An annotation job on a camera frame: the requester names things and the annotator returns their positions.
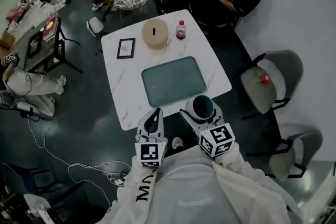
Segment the table leg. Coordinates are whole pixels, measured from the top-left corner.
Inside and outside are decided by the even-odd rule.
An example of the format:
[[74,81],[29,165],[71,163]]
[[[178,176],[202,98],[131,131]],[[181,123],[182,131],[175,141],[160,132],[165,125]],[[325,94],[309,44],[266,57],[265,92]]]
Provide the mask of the table leg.
[[80,45],[79,42],[77,42],[77,41],[75,41],[75,40],[73,40],[73,39],[66,38],[66,37],[64,36],[63,31],[62,31],[61,28],[59,29],[59,32],[60,32],[60,34],[62,35],[62,39],[63,39],[63,40],[72,41],[72,42],[77,43],[78,45]]
[[77,68],[76,66],[74,66],[71,62],[69,62],[67,59],[63,59],[62,60],[63,63],[65,63],[66,65],[68,65],[69,67],[77,70],[79,73],[83,74],[83,71],[80,70],[79,68]]

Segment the gray chair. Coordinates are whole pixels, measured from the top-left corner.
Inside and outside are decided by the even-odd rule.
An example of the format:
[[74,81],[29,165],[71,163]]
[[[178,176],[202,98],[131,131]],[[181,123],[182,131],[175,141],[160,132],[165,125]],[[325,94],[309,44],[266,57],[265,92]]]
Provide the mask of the gray chair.
[[[293,144],[297,140],[301,140],[303,144],[303,158],[301,164],[295,162],[297,154]],[[321,132],[304,132],[292,135],[288,137],[287,140],[281,140],[281,143],[274,151],[248,153],[246,156],[272,155],[269,160],[269,167],[273,174],[268,176],[275,177],[279,181],[285,181],[287,178],[300,178],[304,175],[308,164],[321,147],[322,142],[323,136]],[[301,170],[301,174],[290,175],[290,171],[294,166]]]
[[[277,100],[277,91],[274,83],[272,82],[271,76],[267,84],[262,84],[261,82],[257,81],[258,77],[269,75],[266,70],[257,66],[257,63],[263,59],[272,62],[284,78],[286,93],[282,100]],[[240,76],[247,95],[249,96],[255,108],[259,111],[253,115],[243,117],[242,120],[265,114],[269,110],[283,108],[290,101],[290,98],[299,84],[302,75],[302,61],[300,57],[293,51],[269,51],[258,56],[248,65],[245,70],[231,79],[232,81]],[[272,106],[276,103],[280,103],[280,105],[273,108]]]

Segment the cardboard box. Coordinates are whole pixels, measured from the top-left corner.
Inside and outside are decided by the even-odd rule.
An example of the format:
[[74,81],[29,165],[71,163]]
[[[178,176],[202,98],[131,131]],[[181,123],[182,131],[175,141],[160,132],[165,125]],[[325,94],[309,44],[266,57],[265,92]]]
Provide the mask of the cardboard box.
[[5,49],[5,48],[3,48],[3,47],[1,47],[0,46],[0,59],[1,59],[1,62],[3,62],[4,61],[4,58],[7,56],[7,55],[9,55],[10,53],[9,53],[9,50],[7,50],[7,49]]
[[0,39],[0,46],[5,49],[10,49],[15,42],[15,37],[8,33],[7,31],[3,31]]

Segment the white cable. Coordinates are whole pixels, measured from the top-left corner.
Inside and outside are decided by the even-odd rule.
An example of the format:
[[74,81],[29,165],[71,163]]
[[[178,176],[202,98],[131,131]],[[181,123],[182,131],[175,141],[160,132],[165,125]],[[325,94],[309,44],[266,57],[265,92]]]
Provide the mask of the white cable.
[[102,163],[101,165],[97,165],[97,166],[90,166],[90,165],[81,164],[81,163],[68,164],[67,162],[63,161],[62,159],[56,157],[53,153],[51,153],[51,152],[47,149],[47,147],[46,147],[46,135],[45,135],[45,134],[42,134],[43,146],[40,146],[40,145],[38,144],[38,142],[37,142],[37,140],[36,140],[36,136],[35,136],[34,132],[32,131],[32,128],[30,127],[29,119],[28,119],[28,126],[29,126],[29,129],[30,129],[31,133],[32,133],[33,136],[34,136],[36,145],[37,145],[39,148],[41,148],[41,149],[45,149],[46,152],[48,152],[52,157],[58,159],[59,161],[63,162],[64,164],[68,165],[68,174],[69,174],[69,176],[70,176],[70,178],[72,179],[73,182],[75,182],[75,183],[80,183],[80,182],[85,182],[85,181],[87,181],[87,182],[90,182],[90,183],[94,184],[95,186],[97,186],[98,188],[100,188],[101,191],[104,193],[104,196],[105,196],[107,202],[109,203],[109,208],[111,207],[111,203],[110,203],[110,201],[108,200],[108,198],[107,198],[107,196],[106,196],[106,194],[105,194],[105,191],[104,191],[101,187],[99,187],[97,184],[95,184],[95,183],[93,183],[92,181],[87,180],[87,179],[84,179],[84,180],[81,180],[81,181],[75,181],[75,180],[72,178],[71,174],[70,174],[70,168],[73,167],[73,166],[79,165],[80,167],[83,167],[83,168],[86,168],[86,169],[94,169],[94,170],[101,171],[101,172],[109,172],[109,173],[107,174],[107,179],[108,179],[112,184],[114,184],[114,185],[116,185],[116,186],[123,186],[123,185],[117,185],[117,184],[116,184],[116,181],[115,181],[115,178],[113,178],[113,175],[120,175],[120,173],[113,173],[113,172],[108,171],[108,170],[97,169],[97,167],[100,167],[100,166],[102,166],[102,165],[104,165],[104,164],[107,164],[107,163],[124,163],[124,164],[126,164],[130,169],[132,169],[132,167],[131,167],[128,163],[123,162],[123,161],[111,161],[111,162],[104,162],[104,163]]

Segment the chair leg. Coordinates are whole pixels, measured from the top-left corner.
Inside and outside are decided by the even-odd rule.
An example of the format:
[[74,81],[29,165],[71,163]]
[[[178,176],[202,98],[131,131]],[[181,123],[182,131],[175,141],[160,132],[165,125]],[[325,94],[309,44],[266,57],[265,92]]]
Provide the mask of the chair leg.
[[79,73],[83,74],[83,71],[80,70],[79,68],[77,68],[76,66],[74,66],[71,62],[69,62],[68,60],[64,59],[63,63],[65,63],[66,65],[68,65],[69,67],[77,70]]
[[252,114],[252,115],[250,115],[250,116],[246,116],[246,117],[242,117],[242,121],[244,121],[244,120],[248,120],[248,119],[251,119],[251,118],[255,118],[255,117],[257,117],[257,116],[260,116],[261,115],[261,113],[255,113],[255,114]]
[[129,13],[128,13],[127,15],[124,16],[124,21],[123,21],[123,23],[122,23],[122,28],[125,27],[126,19],[131,15],[132,10],[128,10],[128,12],[129,12]]
[[281,139],[280,143],[288,145],[287,148],[284,148],[282,150],[273,150],[273,151],[263,151],[263,152],[255,152],[255,153],[247,153],[247,157],[255,157],[255,156],[272,156],[276,154],[286,153],[290,150],[290,148],[293,146],[293,140],[288,139]]
[[46,173],[50,170],[41,170],[41,171],[37,171],[37,172],[32,172],[32,175],[38,175],[38,174],[43,174],[43,173]]
[[73,187],[69,188],[66,192],[52,200],[49,204],[51,207],[58,204],[60,201],[64,200],[66,197],[68,197],[70,194],[72,194],[76,189],[78,189],[81,185],[83,185],[85,182],[82,181],[80,183],[75,184]]
[[102,19],[101,19],[103,22],[106,22],[106,16],[109,14],[109,12],[110,12],[111,10],[112,10],[112,7],[109,6],[109,7],[107,8],[107,10],[106,10],[104,16],[103,16]]
[[45,188],[43,188],[41,191],[39,191],[36,195],[37,196],[41,196],[44,193],[48,193],[48,191],[54,187],[56,185],[56,181],[50,183],[48,186],[46,186]]
[[78,41],[75,41],[75,40],[73,40],[73,39],[64,38],[64,40],[72,41],[72,42],[77,43],[78,45],[80,45],[80,43],[79,43]]

